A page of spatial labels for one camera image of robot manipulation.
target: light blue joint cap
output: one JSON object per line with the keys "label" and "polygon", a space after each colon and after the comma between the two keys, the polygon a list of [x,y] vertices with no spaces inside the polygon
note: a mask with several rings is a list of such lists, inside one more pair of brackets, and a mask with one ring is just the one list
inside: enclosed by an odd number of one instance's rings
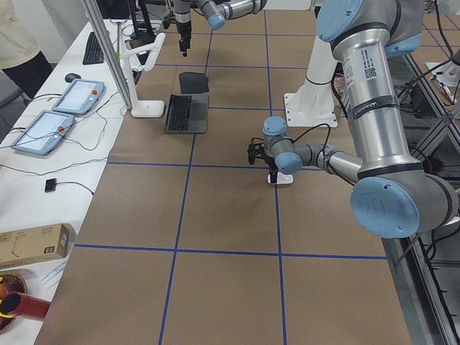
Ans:
{"label": "light blue joint cap", "polygon": [[334,41],[353,22],[362,0],[324,0],[316,20],[316,34],[324,42]]}
{"label": "light blue joint cap", "polygon": [[285,175],[292,175],[302,169],[302,159],[294,152],[280,153],[275,158],[275,164]]}
{"label": "light blue joint cap", "polygon": [[385,52],[387,53],[387,58],[394,58],[395,56],[400,56],[404,54],[409,54],[410,52],[415,51],[420,44],[422,43],[422,34],[417,34],[411,38],[407,38],[398,43],[392,45],[387,45],[385,47]]}
{"label": "light blue joint cap", "polygon": [[213,14],[208,18],[208,23],[214,30],[219,30],[225,25],[226,20],[222,14]]}
{"label": "light blue joint cap", "polygon": [[264,122],[263,132],[265,135],[280,135],[286,132],[286,121],[279,116],[271,116]]}
{"label": "light blue joint cap", "polygon": [[390,180],[363,178],[354,186],[350,199],[358,222],[384,239],[410,236],[420,226],[420,214],[413,199]]}

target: keyboard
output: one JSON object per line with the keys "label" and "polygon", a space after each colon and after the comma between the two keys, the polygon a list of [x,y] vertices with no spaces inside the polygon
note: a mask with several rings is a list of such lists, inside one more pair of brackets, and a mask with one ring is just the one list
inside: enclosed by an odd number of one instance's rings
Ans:
{"label": "keyboard", "polygon": [[83,57],[84,65],[94,65],[96,63],[104,62],[104,53],[96,38],[94,32],[90,32],[88,41],[86,41],[85,56]]}
{"label": "keyboard", "polygon": [[192,96],[171,95],[167,108],[166,128],[169,131],[188,130]]}

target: brown box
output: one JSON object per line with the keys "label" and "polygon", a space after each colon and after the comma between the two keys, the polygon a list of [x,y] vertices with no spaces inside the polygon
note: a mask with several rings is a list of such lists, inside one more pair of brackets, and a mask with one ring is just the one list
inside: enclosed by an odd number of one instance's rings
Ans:
{"label": "brown box", "polygon": [[70,232],[69,225],[55,224],[0,234],[0,269],[62,259]]}

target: person's leg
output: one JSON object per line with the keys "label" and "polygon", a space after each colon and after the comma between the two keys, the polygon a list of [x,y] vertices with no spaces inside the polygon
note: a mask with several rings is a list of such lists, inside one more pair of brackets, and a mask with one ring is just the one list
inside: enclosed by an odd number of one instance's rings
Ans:
{"label": "person's leg", "polygon": [[39,52],[33,59],[13,68],[3,69],[5,74],[18,85],[26,95],[34,98],[52,72],[50,63]]}

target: tablet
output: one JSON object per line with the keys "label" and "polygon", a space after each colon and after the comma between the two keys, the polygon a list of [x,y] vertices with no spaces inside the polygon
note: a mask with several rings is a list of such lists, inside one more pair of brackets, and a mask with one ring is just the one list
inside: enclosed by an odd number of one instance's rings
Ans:
{"label": "tablet", "polygon": [[74,115],[84,115],[93,108],[104,92],[101,81],[74,79],[52,110]]}
{"label": "tablet", "polygon": [[53,151],[72,128],[72,114],[44,110],[14,140],[11,148],[44,156]]}

